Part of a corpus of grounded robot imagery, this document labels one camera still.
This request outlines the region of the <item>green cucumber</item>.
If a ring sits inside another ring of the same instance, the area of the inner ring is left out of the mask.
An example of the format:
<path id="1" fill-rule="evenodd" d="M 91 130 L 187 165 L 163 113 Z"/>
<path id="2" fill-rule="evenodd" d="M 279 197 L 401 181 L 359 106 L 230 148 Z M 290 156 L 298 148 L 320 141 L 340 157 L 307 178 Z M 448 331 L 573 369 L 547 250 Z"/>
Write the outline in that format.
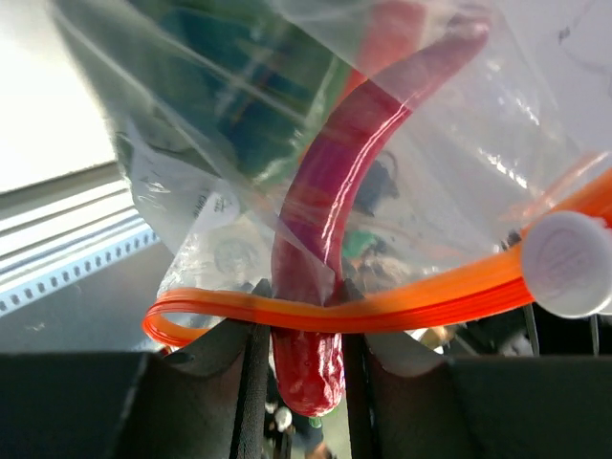
<path id="1" fill-rule="evenodd" d="M 286 180 L 343 98 L 349 66 L 266 1 L 134 1 L 185 49 L 181 88 L 257 186 Z"/>

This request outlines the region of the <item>red chili pepper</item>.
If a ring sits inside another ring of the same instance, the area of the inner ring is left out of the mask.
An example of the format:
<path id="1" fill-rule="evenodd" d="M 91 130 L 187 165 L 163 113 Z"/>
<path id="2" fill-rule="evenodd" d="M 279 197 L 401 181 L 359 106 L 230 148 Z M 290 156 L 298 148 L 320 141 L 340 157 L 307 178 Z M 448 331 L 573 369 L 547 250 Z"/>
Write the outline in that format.
<path id="1" fill-rule="evenodd" d="M 367 170 L 406 118 L 484 47 L 483 16 L 453 16 L 438 41 L 358 86 L 312 142 L 285 196 L 279 219 L 300 246 L 276 237 L 273 295 L 316 306 L 338 302 L 341 246 Z M 273 331 L 277 386 L 295 413 L 319 417 L 344 391 L 342 339 L 334 333 Z"/>

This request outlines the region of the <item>clear zip bag orange zipper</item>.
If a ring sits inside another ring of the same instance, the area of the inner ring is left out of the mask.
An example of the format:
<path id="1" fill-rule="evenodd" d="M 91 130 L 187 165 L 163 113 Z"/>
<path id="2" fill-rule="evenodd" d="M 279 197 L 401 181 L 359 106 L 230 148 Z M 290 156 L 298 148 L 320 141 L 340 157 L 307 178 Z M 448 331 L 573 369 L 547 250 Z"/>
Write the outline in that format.
<path id="1" fill-rule="evenodd" d="M 488 40 L 367 170 L 342 239 L 338 302 L 276 298 L 274 240 L 301 245 L 279 214 L 317 136 L 286 180 L 255 185 L 179 86 L 185 49 L 132 2 L 55 1 L 52 17 L 102 106 L 137 210 L 174 254 L 142 322 L 159 343 L 184 346 L 226 318 L 335 334 L 506 313 L 534 299 L 520 242 L 535 220 L 564 210 L 611 218 L 610 153 L 582 153 L 566 137 L 497 5 L 417 1 L 427 12 L 418 51 L 457 14 L 489 19 Z M 366 15 L 383 1 L 266 2 L 351 71 Z"/>

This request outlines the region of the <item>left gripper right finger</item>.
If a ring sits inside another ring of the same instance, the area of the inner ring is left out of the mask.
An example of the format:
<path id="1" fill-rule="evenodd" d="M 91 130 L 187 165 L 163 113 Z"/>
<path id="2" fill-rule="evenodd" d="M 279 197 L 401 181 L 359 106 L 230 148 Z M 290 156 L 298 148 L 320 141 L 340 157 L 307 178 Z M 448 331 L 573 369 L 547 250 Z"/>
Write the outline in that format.
<path id="1" fill-rule="evenodd" d="M 528 305 L 460 328 L 342 338 L 356 458 L 607 458 L 611 320 Z"/>

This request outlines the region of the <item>red orange mango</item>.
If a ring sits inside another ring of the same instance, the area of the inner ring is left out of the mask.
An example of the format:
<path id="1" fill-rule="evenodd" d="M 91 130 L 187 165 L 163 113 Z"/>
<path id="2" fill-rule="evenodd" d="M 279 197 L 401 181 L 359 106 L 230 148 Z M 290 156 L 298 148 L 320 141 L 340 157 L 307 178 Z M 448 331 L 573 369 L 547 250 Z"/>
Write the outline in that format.
<path id="1" fill-rule="evenodd" d="M 417 1 L 383 1 L 375 5 L 366 15 L 356 61 L 339 100 L 369 77 L 418 51 L 426 17 L 426 6 Z"/>

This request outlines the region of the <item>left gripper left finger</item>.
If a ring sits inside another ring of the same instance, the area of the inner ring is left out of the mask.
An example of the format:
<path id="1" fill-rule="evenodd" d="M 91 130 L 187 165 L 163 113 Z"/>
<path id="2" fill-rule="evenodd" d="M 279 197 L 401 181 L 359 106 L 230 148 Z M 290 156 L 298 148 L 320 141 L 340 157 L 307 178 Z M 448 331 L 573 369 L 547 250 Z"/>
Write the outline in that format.
<path id="1" fill-rule="evenodd" d="M 256 458 L 270 330 L 227 319 L 168 356 L 5 354 L 5 458 Z"/>

